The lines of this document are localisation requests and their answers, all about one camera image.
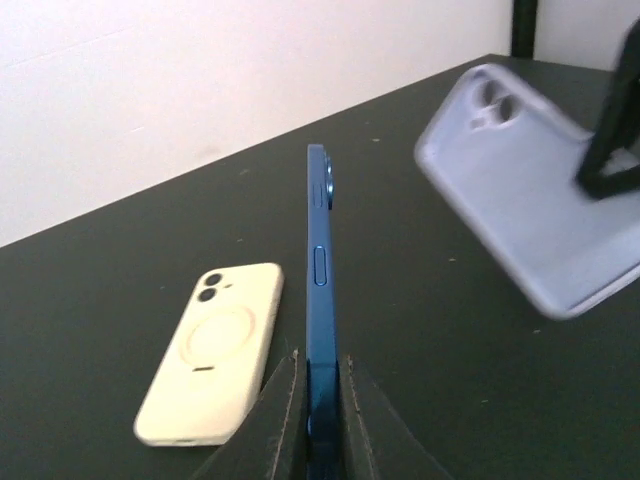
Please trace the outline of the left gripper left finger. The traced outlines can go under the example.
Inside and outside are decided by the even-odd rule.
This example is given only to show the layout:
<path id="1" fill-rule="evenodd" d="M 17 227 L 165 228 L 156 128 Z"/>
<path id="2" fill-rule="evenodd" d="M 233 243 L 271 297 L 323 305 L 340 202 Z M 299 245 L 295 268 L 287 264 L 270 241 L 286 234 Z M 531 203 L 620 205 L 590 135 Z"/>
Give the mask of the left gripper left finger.
<path id="1" fill-rule="evenodd" d="M 294 349 L 280 360 L 238 430 L 191 477 L 212 480 L 304 479 L 306 418 L 305 358 L 298 349 Z"/>

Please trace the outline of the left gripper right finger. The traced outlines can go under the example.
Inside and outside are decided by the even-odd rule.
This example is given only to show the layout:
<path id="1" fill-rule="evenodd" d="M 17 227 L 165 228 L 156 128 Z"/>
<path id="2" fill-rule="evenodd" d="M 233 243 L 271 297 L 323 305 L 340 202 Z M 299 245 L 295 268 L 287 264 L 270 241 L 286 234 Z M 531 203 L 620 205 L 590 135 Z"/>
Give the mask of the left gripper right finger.
<path id="1" fill-rule="evenodd" d="M 342 455 L 346 479 L 449 479 L 414 437 L 364 364 L 339 363 Z"/>

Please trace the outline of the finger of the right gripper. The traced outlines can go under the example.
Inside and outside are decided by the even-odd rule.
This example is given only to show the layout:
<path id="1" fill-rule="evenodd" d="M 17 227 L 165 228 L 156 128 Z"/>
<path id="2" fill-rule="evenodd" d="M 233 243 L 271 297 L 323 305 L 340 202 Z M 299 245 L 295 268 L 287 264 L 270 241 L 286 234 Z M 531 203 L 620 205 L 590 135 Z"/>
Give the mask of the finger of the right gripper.
<path id="1" fill-rule="evenodd" d="M 596 130 L 577 170 L 577 184 L 592 198 L 609 198 L 639 188 L 639 167 L 610 175 L 604 168 L 613 153 L 639 137 L 639 24 L 627 31 L 609 82 Z"/>

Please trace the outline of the blue phone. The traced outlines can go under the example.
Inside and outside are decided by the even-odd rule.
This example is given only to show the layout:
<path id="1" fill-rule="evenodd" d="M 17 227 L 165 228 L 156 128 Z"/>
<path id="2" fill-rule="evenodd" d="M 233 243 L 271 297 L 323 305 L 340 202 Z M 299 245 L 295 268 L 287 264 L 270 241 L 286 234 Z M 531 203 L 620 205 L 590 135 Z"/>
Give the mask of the blue phone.
<path id="1" fill-rule="evenodd" d="M 307 147 L 306 363 L 309 479 L 336 479 L 339 466 L 340 387 L 330 212 L 331 159 L 320 144 Z"/>

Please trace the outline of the beige cased phone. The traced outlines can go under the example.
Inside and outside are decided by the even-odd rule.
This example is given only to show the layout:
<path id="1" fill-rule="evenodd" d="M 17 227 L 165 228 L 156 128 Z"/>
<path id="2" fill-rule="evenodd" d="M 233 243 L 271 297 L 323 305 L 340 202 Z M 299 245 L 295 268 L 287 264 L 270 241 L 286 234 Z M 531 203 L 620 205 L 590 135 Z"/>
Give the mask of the beige cased phone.
<path id="1" fill-rule="evenodd" d="M 220 446 L 259 395 L 284 283 L 271 262 L 197 280 L 136 415 L 150 447 Z"/>

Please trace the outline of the lavender phone case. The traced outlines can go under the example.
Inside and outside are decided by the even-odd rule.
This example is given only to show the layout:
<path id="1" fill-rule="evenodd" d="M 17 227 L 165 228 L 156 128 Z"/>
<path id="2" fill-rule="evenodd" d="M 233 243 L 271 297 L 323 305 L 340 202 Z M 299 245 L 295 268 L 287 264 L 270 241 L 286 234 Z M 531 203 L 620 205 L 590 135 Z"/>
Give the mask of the lavender phone case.
<path id="1" fill-rule="evenodd" d="M 511 70 L 464 72 L 414 157 L 544 315 L 580 315 L 639 276 L 639 195 L 593 200 L 575 176 L 590 133 Z"/>

